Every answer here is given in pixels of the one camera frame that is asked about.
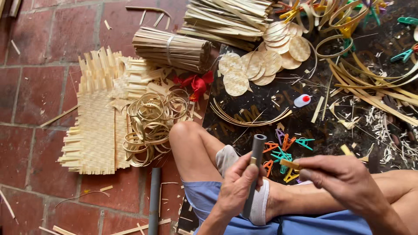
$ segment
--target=blue shorts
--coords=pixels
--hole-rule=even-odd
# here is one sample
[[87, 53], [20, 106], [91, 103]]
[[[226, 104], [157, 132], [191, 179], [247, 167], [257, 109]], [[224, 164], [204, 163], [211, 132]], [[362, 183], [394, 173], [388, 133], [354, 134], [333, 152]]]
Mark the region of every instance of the blue shorts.
[[[215, 205], [221, 188], [221, 182], [198, 181], [183, 182], [186, 197], [193, 206], [194, 213], [199, 219], [199, 226], [208, 217]], [[330, 213], [319, 217], [305, 217], [286, 215], [280, 216], [264, 226], [253, 225], [241, 216], [231, 219], [225, 234], [247, 235], [372, 235], [366, 221], [349, 210]]]

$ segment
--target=red cap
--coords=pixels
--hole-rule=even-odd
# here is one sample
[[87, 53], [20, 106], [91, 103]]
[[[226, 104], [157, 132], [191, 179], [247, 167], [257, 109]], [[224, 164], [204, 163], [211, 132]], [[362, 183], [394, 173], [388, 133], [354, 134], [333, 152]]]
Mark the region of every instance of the red cap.
[[305, 95], [305, 96], [302, 98], [302, 100], [303, 100], [304, 102], [308, 102], [310, 99], [311, 99], [311, 98], [310, 98], [308, 95]]

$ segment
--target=person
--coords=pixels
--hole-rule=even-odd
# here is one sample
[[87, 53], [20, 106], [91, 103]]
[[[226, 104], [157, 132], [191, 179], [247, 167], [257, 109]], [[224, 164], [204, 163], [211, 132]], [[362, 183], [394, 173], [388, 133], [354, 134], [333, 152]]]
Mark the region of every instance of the person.
[[[286, 186], [265, 178], [195, 122], [175, 124], [169, 141], [186, 197], [199, 219], [197, 235], [418, 234], [418, 173], [370, 174], [354, 156], [296, 159], [299, 178]], [[240, 216], [257, 180], [249, 219]]]

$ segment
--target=glue bottle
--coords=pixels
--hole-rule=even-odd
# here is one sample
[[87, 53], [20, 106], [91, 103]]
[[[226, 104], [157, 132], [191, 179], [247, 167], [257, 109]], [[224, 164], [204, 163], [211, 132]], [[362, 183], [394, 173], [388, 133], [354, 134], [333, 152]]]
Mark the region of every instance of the glue bottle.
[[303, 94], [295, 99], [293, 102], [296, 107], [303, 107], [311, 102], [311, 97], [309, 95]]

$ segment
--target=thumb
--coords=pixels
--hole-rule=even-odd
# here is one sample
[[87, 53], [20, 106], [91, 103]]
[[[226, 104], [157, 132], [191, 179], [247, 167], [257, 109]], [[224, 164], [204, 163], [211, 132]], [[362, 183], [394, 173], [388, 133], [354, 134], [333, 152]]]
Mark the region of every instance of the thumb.
[[242, 173], [241, 178], [237, 180], [237, 183], [244, 187], [250, 187], [254, 180], [258, 177], [258, 167], [255, 164], [247, 166], [245, 171]]
[[299, 178], [302, 181], [310, 180], [318, 189], [324, 188], [327, 191], [332, 191], [332, 189], [335, 189], [335, 186], [338, 186], [336, 178], [321, 171], [301, 169]]

